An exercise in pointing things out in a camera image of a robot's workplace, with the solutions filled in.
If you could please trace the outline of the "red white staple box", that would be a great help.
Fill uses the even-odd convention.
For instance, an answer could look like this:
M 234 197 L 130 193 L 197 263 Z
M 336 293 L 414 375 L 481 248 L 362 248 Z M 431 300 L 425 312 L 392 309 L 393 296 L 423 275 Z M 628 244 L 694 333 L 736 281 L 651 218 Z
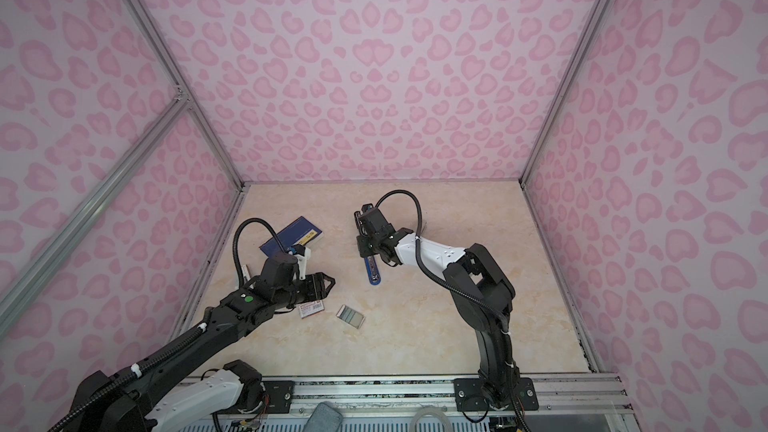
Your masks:
M 302 303 L 298 307 L 299 310 L 299 316 L 302 319 L 308 318 L 310 316 L 316 315 L 320 312 L 323 312 L 325 310 L 325 306 L 322 300 Z

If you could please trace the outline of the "staple tray with staples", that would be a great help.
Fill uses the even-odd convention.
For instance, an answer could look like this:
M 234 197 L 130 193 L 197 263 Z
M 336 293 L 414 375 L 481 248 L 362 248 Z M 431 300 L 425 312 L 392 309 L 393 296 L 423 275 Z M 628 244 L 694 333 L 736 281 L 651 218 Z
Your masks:
M 360 329 L 365 321 L 365 316 L 361 312 L 347 305 L 341 306 L 341 308 L 336 313 L 336 317 L 345 324 L 354 327 L 355 329 Z

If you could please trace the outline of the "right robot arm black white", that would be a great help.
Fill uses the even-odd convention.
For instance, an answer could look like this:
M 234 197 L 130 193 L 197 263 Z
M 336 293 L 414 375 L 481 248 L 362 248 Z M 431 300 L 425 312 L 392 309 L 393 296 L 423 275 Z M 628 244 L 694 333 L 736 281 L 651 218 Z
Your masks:
M 373 206 L 356 212 L 355 223 L 363 258 L 414 266 L 450 292 L 460 317 L 476 334 L 482 394 L 490 407 L 510 408 L 520 382 L 509 331 L 516 291 L 489 250 L 478 243 L 452 247 L 397 229 Z

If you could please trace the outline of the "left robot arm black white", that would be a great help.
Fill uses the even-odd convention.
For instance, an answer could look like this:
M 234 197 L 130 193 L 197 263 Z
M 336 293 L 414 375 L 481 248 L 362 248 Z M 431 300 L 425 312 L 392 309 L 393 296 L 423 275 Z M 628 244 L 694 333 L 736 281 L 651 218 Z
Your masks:
M 268 258 L 262 272 L 240 284 L 200 322 L 148 357 L 111 376 L 97 371 L 77 388 L 69 412 L 53 431 L 158 431 L 150 413 L 189 374 L 280 309 L 325 299 L 336 280 L 316 272 L 300 275 L 296 255 Z

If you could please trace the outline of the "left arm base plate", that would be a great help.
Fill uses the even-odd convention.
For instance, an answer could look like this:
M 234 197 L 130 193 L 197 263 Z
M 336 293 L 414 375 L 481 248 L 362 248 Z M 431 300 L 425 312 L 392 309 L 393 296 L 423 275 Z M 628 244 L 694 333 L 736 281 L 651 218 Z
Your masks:
M 267 414 L 288 414 L 290 412 L 295 382 L 292 380 L 266 380 L 265 393 L 268 396 Z

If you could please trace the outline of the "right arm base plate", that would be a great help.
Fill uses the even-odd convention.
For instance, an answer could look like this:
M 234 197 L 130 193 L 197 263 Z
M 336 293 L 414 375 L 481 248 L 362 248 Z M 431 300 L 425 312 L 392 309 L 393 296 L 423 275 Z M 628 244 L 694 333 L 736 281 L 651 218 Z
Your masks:
M 456 408 L 460 412 L 538 411 L 540 404 L 534 382 L 521 377 L 505 388 L 494 388 L 481 378 L 457 378 L 452 381 Z

